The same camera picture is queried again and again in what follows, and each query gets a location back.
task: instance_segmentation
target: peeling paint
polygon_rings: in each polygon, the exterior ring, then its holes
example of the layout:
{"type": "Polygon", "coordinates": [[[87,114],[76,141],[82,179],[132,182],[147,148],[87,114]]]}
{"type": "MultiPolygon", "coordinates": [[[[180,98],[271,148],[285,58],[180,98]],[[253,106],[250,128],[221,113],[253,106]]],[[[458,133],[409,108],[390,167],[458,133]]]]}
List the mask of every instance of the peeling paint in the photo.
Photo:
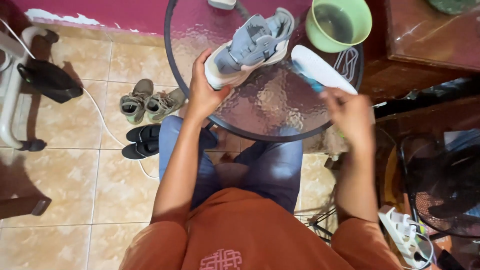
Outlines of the peeling paint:
{"type": "Polygon", "coordinates": [[[69,23],[81,24],[81,25],[99,25],[100,23],[97,20],[89,19],[81,14],[78,14],[78,18],[72,16],[63,16],[60,17],[55,14],[51,14],[48,11],[41,10],[41,9],[29,9],[25,12],[25,15],[28,16],[30,20],[33,18],[42,18],[47,20],[57,20],[57,21],[64,21],[69,23]]]}

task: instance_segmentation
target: blue jeans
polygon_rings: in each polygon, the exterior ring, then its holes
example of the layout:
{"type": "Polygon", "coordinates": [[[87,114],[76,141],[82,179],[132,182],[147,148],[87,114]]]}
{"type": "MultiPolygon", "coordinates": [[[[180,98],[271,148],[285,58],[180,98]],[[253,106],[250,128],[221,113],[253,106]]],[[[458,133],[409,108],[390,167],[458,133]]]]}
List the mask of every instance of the blue jeans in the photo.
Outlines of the blue jeans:
{"type": "MultiPolygon", "coordinates": [[[[167,168],[168,160],[177,142],[183,119],[167,116],[160,128],[158,147],[160,149],[160,180],[167,168]]],[[[217,135],[202,128],[198,147],[198,173],[192,198],[195,209],[215,192],[222,189],[219,177],[205,149],[215,148],[217,135]]],[[[293,213],[300,190],[300,170],[303,152],[301,141],[288,143],[255,142],[241,152],[235,163],[247,165],[246,173],[239,188],[252,191],[279,204],[293,213]]]]}

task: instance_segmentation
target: hand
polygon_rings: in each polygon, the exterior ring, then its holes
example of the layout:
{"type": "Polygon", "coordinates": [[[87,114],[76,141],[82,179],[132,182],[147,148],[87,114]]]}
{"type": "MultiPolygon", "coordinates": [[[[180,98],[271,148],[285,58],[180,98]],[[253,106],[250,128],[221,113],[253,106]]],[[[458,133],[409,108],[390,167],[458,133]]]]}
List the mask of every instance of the hand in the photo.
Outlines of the hand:
{"type": "Polygon", "coordinates": [[[365,154],[374,152],[374,116],[369,98],[328,87],[320,95],[327,104],[332,123],[338,126],[353,150],[365,154]]]}
{"type": "Polygon", "coordinates": [[[215,91],[208,84],[205,77],[204,64],[211,53],[211,49],[204,50],[193,63],[186,119],[194,118],[198,121],[203,121],[230,94],[230,85],[224,86],[220,91],[215,91]]]}

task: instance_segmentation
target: orange t-shirt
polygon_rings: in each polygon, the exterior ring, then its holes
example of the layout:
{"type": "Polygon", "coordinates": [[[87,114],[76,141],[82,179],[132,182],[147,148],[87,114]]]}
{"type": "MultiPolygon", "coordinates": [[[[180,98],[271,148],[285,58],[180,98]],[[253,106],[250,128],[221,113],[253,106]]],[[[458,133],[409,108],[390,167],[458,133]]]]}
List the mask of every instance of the orange t-shirt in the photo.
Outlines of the orange t-shirt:
{"type": "Polygon", "coordinates": [[[329,247],[270,199],[223,189],[189,215],[149,225],[127,248],[121,270],[402,269],[378,224],[349,219],[329,247]]]}

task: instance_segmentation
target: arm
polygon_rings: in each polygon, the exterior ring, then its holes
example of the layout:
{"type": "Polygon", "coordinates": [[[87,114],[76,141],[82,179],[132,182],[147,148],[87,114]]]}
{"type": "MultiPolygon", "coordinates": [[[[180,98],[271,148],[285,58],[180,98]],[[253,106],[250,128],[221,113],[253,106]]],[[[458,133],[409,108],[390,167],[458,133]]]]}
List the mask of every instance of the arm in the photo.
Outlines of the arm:
{"type": "Polygon", "coordinates": [[[335,192],[338,224],[349,218],[378,223],[374,185],[374,121],[370,101],[365,95],[351,95],[337,88],[327,88],[322,95],[332,122],[350,144],[335,192]]]}
{"type": "Polygon", "coordinates": [[[205,50],[193,63],[187,112],[158,186],[150,223],[174,221],[184,226],[190,211],[198,171],[198,141],[202,122],[230,93],[229,86],[214,91],[208,84],[204,63],[210,53],[210,49],[205,50]]]}

